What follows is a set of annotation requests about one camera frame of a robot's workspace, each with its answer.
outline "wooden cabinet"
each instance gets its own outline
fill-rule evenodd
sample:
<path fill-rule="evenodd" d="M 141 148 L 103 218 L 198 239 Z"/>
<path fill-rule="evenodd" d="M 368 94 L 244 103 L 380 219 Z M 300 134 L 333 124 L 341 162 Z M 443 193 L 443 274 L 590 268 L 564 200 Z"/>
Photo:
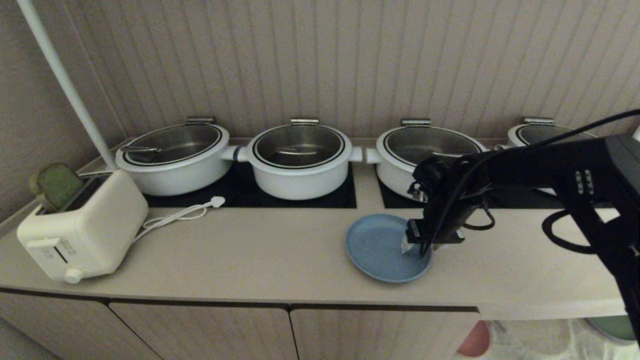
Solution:
<path fill-rule="evenodd" d="M 112 302 L 109 307 L 163 359 L 295 360 L 281 307 Z"/>
<path fill-rule="evenodd" d="M 0 292 L 0 317 L 62 359 L 158 359 L 98 301 Z"/>
<path fill-rule="evenodd" d="M 449 359 L 479 320 L 445 307 L 294 308 L 300 360 Z"/>

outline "cooking pot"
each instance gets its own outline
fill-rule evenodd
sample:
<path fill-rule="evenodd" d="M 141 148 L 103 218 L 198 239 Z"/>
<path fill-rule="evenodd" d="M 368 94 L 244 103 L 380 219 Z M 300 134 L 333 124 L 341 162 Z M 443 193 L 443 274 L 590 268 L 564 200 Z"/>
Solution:
<path fill-rule="evenodd" d="M 496 145 L 496 150 L 508 149 L 511 147 L 527 146 L 533 143 L 551 139 L 555 136 L 568 133 L 573 130 L 569 127 L 558 126 L 553 119 L 543 117 L 523 117 L 522 125 L 509 129 L 507 137 L 509 142 L 506 145 Z M 589 140 L 597 136 L 589 133 L 579 133 L 559 142 L 572 142 L 577 140 Z"/>
<path fill-rule="evenodd" d="M 428 119 L 403 119 L 401 127 L 383 133 L 375 149 L 367 149 L 367 164 L 377 164 L 380 181 L 394 192 L 420 202 L 424 194 L 410 195 L 417 164 L 431 155 L 451 164 L 456 158 L 487 151 L 478 141 L 457 131 L 431 126 Z"/>
<path fill-rule="evenodd" d="M 292 119 L 291 125 L 264 131 L 238 147 L 236 160 L 251 163 L 266 193 L 307 200 L 336 190 L 347 178 L 349 161 L 362 161 L 362 149 L 316 119 Z"/>
<path fill-rule="evenodd" d="M 189 118 L 186 124 L 142 135 L 116 153 L 142 193 L 180 195 L 203 188 L 231 167 L 229 133 L 214 119 Z"/>

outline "toaster knob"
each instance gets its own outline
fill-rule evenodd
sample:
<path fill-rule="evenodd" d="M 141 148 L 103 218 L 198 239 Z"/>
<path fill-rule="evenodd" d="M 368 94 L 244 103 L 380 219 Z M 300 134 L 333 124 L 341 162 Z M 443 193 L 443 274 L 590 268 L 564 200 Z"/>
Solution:
<path fill-rule="evenodd" d="M 67 269 L 65 272 L 65 281 L 69 284 L 77 284 L 84 277 L 84 273 L 78 269 Z"/>

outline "pot rim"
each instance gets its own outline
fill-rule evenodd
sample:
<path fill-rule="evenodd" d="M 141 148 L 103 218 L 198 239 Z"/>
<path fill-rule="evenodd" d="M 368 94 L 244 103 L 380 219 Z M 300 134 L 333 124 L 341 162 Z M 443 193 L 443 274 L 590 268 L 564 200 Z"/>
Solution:
<path fill-rule="evenodd" d="M 559 127 L 561 129 L 565 129 L 565 130 L 575 130 L 575 129 L 572 129 L 570 127 L 560 126 L 560 125 L 556 125 L 556 124 L 520 124 L 520 125 L 512 127 L 507 132 L 507 137 L 508 137 L 509 141 L 513 145 L 515 145 L 517 147 L 530 145 L 529 142 L 527 142 L 526 140 L 524 140 L 520 136 L 520 132 L 522 131 L 521 129 L 524 128 L 524 127 L 527 127 L 527 126 L 553 126 L 553 127 Z M 591 134 L 591 133 L 583 133 L 583 134 L 585 134 L 587 136 L 591 136 L 593 138 L 597 138 L 597 136 L 595 136 L 594 134 Z"/>
<path fill-rule="evenodd" d="M 127 171 L 131 171 L 131 172 L 160 172 L 160 171 L 173 170 L 175 168 L 181 168 L 181 167 L 185 167 L 187 165 L 193 164 L 193 163 L 197 163 L 197 162 L 199 162 L 201 160 L 204 160 L 204 159 L 208 158 L 209 156 L 212 156 L 213 154 L 221 152 L 221 150 L 226 148 L 228 143 L 229 143 L 229 132 L 224 127 L 221 127 L 221 126 L 218 126 L 218 125 L 214 125 L 214 124 L 179 124 L 179 125 L 163 127 L 162 129 L 154 130 L 154 131 L 151 131 L 151 132 L 146 133 L 144 135 L 138 136 L 137 138 L 131 140 L 130 142 L 127 142 L 123 146 L 131 145 L 131 144 L 135 143 L 136 141 L 142 139 L 143 137 L 146 137 L 146 136 L 151 135 L 153 133 L 156 133 L 156 132 L 159 132 L 159 131 L 163 131 L 163 130 L 167 130 L 167 129 L 171 129 L 171 128 L 174 128 L 174 127 L 180 127 L 180 126 L 209 126 L 209 127 L 213 127 L 213 128 L 215 128 L 215 130 L 217 130 L 220 133 L 220 136 L 218 137 L 218 140 L 216 142 L 214 142 L 212 145 L 210 145 L 208 148 L 206 148 L 205 150 L 202 150 L 202 151 L 200 151 L 200 152 L 198 152 L 198 153 L 196 153 L 196 154 L 194 154 L 192 156 L 189 156 L 187 158 L 183 158 L 183 159 L 180 159 L 180 160 L 174 160 L 174 161 L 170 161 L 170 162 L 166 162 L 166 163 L 158 163 L 158 164 L 143 165 L 143 164 L 130 163 L 125 159 L 125 153 L 123 151 L 121 151 L 120 148 L 118 148 L 118 150 L 116 151 L 116 165 L 118 165 L 119 168 L 122 168 L 122 169 L 127 170 Z"/>
<path fill-rule="evenodd" d="M 340 153 L 337 156 L 333 156 L 329 160 L 321 162 L 317 165 L 309 165 L 303 168 L 278 167 L 278 166 L 270 165 L 260 160 L 255 154 L 255 146 L 256 146 L 256 143 L 260 140 L 260 138 L 262 138 L 264 135 L 272 131 L 275 131 L 277 129 L 281 129 L 284 127 L 290 127 L 290 126 L 318 126 L 334 132 L 336 135 L 342 138 L 342 147 L 341 147 Z M 312 174 L 318 174 L 321 172 L 326 172 L 328 170 L 331 170 L 343 164 L 351 156 L 352 150 L 353 150 L 353 147 L 351 146 L 351 140 L 344 133 L 342 133 L 341 131 L 333 127 L 319 125 L 319 124 L 284 125 L 284 126 L 272 127 L 271 129 L 267 129 L 261 132 L 260 134 L 258 134 L 257 136 L 255 136 L 254 138 L 252 138 L 251 142 L 249 142 L 249 144 L 246 146 L 246 157 L 249 163 L 251 163 L 253 167 L 265 172 L 269 172 L 270 174 L 285 175 L 285 176 L 304 176 L 304 175 L 312 175 Z"/>
<path fill-rule="evenodd" d="M 464 137 L 465 139 L 469 140 L 470 142 L 472 142 L 477 147 L 479 152 L 488 151 L 488 149 L 483 144 L 478 142 L 476 139 L 472 138 L 469 135 L 465 135 L 463 133 L 457 132 L 455 130 L 445 129 L 443 127 L 430 126 L 430 125 L 395 127 L 395 128 L 390 129 L 388 131 L 385 131 L 384 133 L 382 133 L 382 135 L 380 135 L 378 137 L 378 139 L 376 140 L 376 148 L 377 148 L 378 152 L 380 153 L 380 155 L 385 160 L 387 160 L 388 162 L 390 162 L 394 166 L 396 166 L 396 167 L 398 167 L 398 168 L 400 168 L 400 169 L 402 169 L 404 171 L 407 171 L 407 172 L 413 173 L 413 171 L 415 170 L 416 164 L 410 163 L 410 162 L 408 162 L 406 160 L 400 160 L 399 158 L 397 158 L 396 155 L 394 155 L 391 152 L 389 152 L 389 150 L 387 149 L 387 146 L 386 146 L 386 142 L 387 142 L 388 136 L 391 135 L 392 133 L 395 133 L 396 131 L 400 131 L 400 130 L 404 130 L 404 129 L 410 129 L 412 127 L 428 127 L 428 128 L 431 128 L 431 129 L 448 131 L 450 133 L 453 133 L 453 134 L 456 134 L 456 135 L 460 135 L 460 136 Z"/>

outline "pink bowl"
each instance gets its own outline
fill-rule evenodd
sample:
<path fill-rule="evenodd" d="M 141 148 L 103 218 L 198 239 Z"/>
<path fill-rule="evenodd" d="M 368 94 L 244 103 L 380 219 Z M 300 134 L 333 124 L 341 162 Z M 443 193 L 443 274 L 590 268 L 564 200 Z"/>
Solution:
<path fill-rule="evenodd" d="M 479 357 L 489 350 L 490 345 L 491 334 L 489 333 L 489 326 L 486 322 L 480 321 L 460 345 L 458 354 L 467 357 Z"/>

